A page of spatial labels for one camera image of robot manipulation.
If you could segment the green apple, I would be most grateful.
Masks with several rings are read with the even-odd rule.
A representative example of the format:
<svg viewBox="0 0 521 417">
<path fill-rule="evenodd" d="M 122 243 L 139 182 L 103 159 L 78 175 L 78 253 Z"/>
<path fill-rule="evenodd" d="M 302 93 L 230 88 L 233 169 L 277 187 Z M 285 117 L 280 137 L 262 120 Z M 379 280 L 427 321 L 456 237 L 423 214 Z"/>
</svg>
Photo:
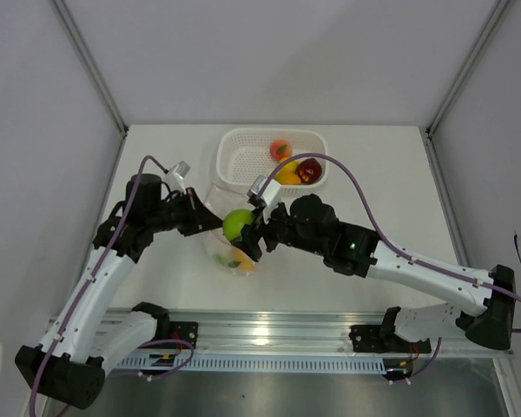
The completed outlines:
<svg viewBox="0 0 521 417">
<path fill-rule="evenodd" d="M 246 208 L 238 208 L 229 212 L 222 222 L 222 233 L 229 241 L 233 241 L 241 236 L 241 231 L 245 226 L 254 222 L 254 213 Z"/>
</svg>

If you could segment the orange yellow fruit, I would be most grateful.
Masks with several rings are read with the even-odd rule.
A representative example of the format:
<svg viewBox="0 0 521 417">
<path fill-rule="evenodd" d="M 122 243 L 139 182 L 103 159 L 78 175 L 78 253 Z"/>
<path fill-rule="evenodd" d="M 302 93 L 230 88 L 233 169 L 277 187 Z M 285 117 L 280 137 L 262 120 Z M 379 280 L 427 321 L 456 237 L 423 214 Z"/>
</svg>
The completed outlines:
<svg viewBox="0 0 521 417">
<path fill-rule="evenodd" d="M 244 252 L 236 249 L 233 254 L 232 266 L 243 273 L 251 273 L 256 270 L 256 263 Z"/>
</svg>

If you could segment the clear zip top bag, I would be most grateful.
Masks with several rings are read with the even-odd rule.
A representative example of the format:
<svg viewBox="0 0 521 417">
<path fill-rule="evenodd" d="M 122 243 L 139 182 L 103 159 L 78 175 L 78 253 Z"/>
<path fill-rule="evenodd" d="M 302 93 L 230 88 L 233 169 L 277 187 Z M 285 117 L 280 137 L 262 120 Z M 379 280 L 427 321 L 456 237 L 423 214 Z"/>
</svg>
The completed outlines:
<svg viewBox="0 0 521 417">
<path fill-rule="evenodd" d="M 204 248 L 214 263 L 235 275 L 250 275 L 257 269 L 257 262 L 231 244 L 241 227 L 252 219 L 247 199 L 230 189 L 212 184 L 205 206 L 222 220 L 222 226 L 203 236 Z"/>
</svg>

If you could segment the white cauliflower with green leaves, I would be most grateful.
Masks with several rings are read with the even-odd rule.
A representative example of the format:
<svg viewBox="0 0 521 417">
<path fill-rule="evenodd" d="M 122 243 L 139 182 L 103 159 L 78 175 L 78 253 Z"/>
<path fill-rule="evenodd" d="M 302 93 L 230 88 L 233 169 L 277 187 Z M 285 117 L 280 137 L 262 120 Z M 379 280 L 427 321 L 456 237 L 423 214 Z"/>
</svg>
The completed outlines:
<svg viewBox="0 0 521 417">
<path fill-rule="evenodd" d="M 225 256 L 219 253 L 214 253 L 213 260 L 218 265 L 229 269 L 235 269 L 241 264 L 241 262 L 233 258 L 233 256 Z"/>
</svg>

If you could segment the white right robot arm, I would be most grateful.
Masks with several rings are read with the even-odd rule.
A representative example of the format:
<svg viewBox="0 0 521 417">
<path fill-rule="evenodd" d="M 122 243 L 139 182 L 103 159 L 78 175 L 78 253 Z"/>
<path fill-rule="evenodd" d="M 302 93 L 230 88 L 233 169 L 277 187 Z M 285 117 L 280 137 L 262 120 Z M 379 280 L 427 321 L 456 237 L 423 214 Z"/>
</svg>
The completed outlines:
<svg viewBox="0 0 521 417">
<path fill-rule="evenodd" d="M 389 350 L 461 334 L 483 348 L 511 347 L 515 301 L 508 295 L 514 285 L 510 268 L 467 268 L 410 255 L 374 230 L 340 221 L 317 195 L 302 196 L 290 207 L 280 202 L 270 215 L 262 208 L 236 209 L 224 218 L 222 233 L 253 261 L 282 244 L 320 256 L 335 273 L 390 281 L 440 299 L 427 308 L 388 308 L 379 340 Z"/>
</svg>

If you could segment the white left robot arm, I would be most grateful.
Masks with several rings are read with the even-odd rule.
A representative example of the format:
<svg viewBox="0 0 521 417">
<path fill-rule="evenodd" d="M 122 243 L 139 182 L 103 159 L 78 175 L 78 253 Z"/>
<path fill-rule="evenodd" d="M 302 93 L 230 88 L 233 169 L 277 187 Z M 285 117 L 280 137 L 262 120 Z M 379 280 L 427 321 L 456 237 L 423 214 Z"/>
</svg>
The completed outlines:
<svg viewBox="0 0 521 417">
<path fill-rule="evenodd" d="M 163 184 L 154 174 L 131 177 L 124 200 L 99 226 L 89 263 L 62 312 L 36 346 L 19 348 L 15 364 L 31 388 L 32 407 L 41 394 L 85 409 L 114 367 L 137 348 L 194 348 L 193 343 L 175 338 L 166 308 L 145 301 L 135 305 L 115 330 L 96 340 L 117 289 L 156 234 L 176 230 L 191 236 L 222 225 L 194 189 L 177 189 L 163 197 Z"/>
</svg>

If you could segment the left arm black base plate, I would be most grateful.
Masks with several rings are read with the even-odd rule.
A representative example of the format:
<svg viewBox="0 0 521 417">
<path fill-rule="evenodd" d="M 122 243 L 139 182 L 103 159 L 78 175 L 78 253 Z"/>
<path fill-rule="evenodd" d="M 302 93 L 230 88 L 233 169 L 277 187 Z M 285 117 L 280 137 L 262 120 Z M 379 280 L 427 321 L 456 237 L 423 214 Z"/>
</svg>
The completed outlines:
<svg viewBox="0 0 521 417">
<path fill-rule="evenodd" d="M 168 325 L 161 324 L 157 329 L 154 341 L 164 341 L 161 348 L 176 351 L 189 350 L 187 344 L 196 347 L 199 323 L 196 321 L 171 321 Z"/>
</svg>

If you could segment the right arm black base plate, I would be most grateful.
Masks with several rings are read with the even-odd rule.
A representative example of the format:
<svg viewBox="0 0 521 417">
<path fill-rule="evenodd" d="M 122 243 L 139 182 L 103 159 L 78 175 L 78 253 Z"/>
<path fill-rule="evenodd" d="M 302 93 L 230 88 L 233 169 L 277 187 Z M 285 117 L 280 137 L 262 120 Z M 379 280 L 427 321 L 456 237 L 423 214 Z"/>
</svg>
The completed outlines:
<svg viewBox="0 0 521 417">
<path fill-rule="evenodd" d="M 409 342 L 394 333 L 381 331 L 380 325 L 353 325 L 349 339 L 356 353 L 371 354 L 429 354 L 432 350 L 428 339 Z"/>
</svg>

